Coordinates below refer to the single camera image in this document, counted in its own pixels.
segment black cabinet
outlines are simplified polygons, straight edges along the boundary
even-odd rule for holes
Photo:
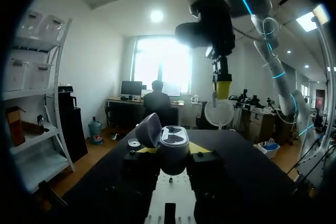
[[[83,133],[80,108],[74,107],[70,93],[59,93],[59,114],[62,131],[72,162],[88,153]]]

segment white platform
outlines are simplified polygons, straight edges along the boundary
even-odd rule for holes
[[[48,150],[18,164],[18,167],[24,184],[33,193],[37,191],[40,182],[51,180],[68,165],[69,162],[65,157],[54,150]]]
[[[186,169],[183,173],[176,176],[170,176],[160,170],[160,174],[156,182],[156,188],[152,194],[148,216],[144,223],[163,223],[166,203],[176,204],[176,223],[196,224],[196,220],[194,218],[196,197],[194,191],[191,189]]]
[[[53,94],[54,89],[28,89],[28,90],[17,90],[3,93],[3,100],[10,100],[20,97],[31,97],[32,95],[42,95],[42,94]]]
[[[10,152],[15,155],[23,150],[25,150],[28,147],[31,147],[37,143],[40,143],[52,136],[55,136],[58,134],[58,129],[51,125],[50,123],[45,123],[44,127],[49,129],[48,132],[43,133],[42,135],[34,135],[34,134],[25,134],[25,142],[17,147],[12,147],[10,149]]]

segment computer monitor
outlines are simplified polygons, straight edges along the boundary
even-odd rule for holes
[[[122,94],[135,94],[141,95],[142,81],[122,81],[121,93]]]
[[[164,82],[162,93],[167,94],[169,97],[180,97],[181,87],[178,85],[169,84],[168,82]]]

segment yellow tape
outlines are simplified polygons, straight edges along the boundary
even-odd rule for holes
[[[197,144],[194,144],[192,142],[189,142],[189,149],[190,149],[190,153],[198,153],[198,152],[210,152],[209,150],[200,147]],[[156,148],[143,148],[141,150],[138,150],[137,152],[149,152],[149,153],[156,153]]]

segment person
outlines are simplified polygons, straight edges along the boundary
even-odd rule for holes
[[[165,93],[162,93],[162,81],[153,81],[152,89],[153,92],[146,94],[143,98],[143,105],[145,106],[146,110],[145,115],[149,115],[158,111],[164,111],[171,107],[169,96]]]

